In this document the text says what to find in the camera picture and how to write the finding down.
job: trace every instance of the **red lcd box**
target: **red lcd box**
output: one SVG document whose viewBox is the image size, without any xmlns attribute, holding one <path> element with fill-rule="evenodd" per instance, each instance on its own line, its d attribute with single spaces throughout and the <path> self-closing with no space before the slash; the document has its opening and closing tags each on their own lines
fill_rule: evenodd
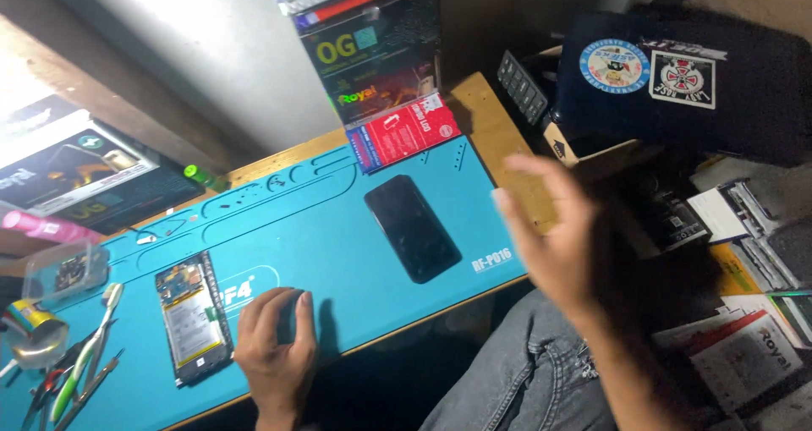
<svg viewBox="0 0 812 431">
<path fill-rule="evenodd" d="M 439 93 L 347 125 L 347 138 L 364 174 L 459 136 L 451 109 Z"/>
</svg>

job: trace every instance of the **finger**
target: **finger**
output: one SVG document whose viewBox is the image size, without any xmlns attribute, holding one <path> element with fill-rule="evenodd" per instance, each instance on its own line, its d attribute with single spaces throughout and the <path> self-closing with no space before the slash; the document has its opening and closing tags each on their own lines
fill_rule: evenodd
<svg viewBox="0 0 812 431">
<path fill-rule="evenodd" d="M 260 343 L 276 344 L 276 325 L 279 324 L 279 312 L 285 307 L 285 304 L 293 298 L 299 290 L 289 289 L 274 296 L 262 308 L 257 321 L 257 327 L 254 329 L 254 337 Z"/>
<path fill-rule="evenodd" d="M 296 338 L 291 358 L 300 366 L 309 367 L 316 351 L 316 325 L 313 322 L 313 294 L 305 291 L 296 302 Z"/>
<path fill-rule="evenodd" d="M 514 155 L 505 158 L 505 165 L 543 178 L 561 223 L 589 219 L 592 215 L 592 203 L 581 184 L 558 161 L 541 156 Z"/>
<path fill-rule="evenodd" d="M 542 239 L 536 234 L 533 224 L 524 214 L 524 208 L 507 189 L 497 188 L 491 192 L 496 208 L 502 213 L 507 230 L 519 253 L 525 259 L 532 258 L 536 250 L 542 248 Z"/>
<path fill-rule="evenodd" d="M 272 299 L 289 290 L 292 290 L 289 286 L 272 288 L 260 294 L 254 301 L 249 302 L 247 306 L 243 307 L 243 310 L 239 312 L 237 337 L 241 333 L 252 333 L 257 327 L 257 321 L 259 320 L 259 314 L 262 312 L 262 308 Z"/>
</svg>

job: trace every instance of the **blue silicone repair mat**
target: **blue silicone repair mat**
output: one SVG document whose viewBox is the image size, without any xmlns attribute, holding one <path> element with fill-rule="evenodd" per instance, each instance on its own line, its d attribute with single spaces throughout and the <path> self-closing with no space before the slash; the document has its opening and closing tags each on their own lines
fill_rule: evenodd
<svg viewBox="0 0 812 431">
<path fill-rule="evenodd" d="M 398 174 L 414 180 L 462 254 L 423 285 L 409 280 L 364 202 Z M 320 343 L 327 352 L 347 351 L 524 273 L 492 188 L 466 137 L 371 176 L 360 174 L 345 145 L 111 239 L 110 281 L 125 287 L 99 369 L 126 350 L 71 429 L 163 428 L 249 391 L 234 363 L 199 384 L 175 387 L 157 272 L 208 250 L 235 343 L 239 309 L 251 299 L 276 286 L 313 291 Z M 138 245 L 147 232 L 157 242 Z M 71 326 L 71 343 L 101 321 L 100 298 L 96 291 L 57 311 Z M 24 372 L 5 387 L 7 380 L 0 428 L 16 429 L 40 377 Z"/>
</svg>

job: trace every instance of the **hand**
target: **hand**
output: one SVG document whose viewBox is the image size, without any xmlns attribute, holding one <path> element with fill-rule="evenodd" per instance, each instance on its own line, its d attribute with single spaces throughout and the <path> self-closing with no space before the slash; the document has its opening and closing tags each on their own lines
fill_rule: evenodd
<svg viewBox="0 0 812 431">
<path fill-rule="evenodd" d="M 296 302 L 296 336 L 279 345 L 279 311 L 300 291 L 274 288 L 260 294 L 239 312 L 234 361 L 249 381 L 259 409 L 257 429 L 293 429 L 310 389 L 316 355 L 313 297 L 304 292 Z"/>
<path fill-rule="evenodd" d="M 558 224 L 541 236 L 510 192 L 504 188 L 493 191 L 530 280 L 570 320 L 590 312 L 597 306 L 591 271 L 597 206 L 584 195 L 573 175 L 553 159 L 516 155 L 507 157 L 505 165 L 542 177 L 558 212 Z"/>
</svg>

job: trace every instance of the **person's leg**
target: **person's leg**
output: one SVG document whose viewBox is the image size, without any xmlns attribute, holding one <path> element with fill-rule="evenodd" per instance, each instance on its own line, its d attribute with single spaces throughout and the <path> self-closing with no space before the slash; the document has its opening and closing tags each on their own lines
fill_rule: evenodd
<svg viewBox="0 0 812 431">
<path fill-rule="evenodd" d="M 421 431 L 609 431 L 614 420 L 589 350 L 532 291 L 511 309 Z"/>
</svg>

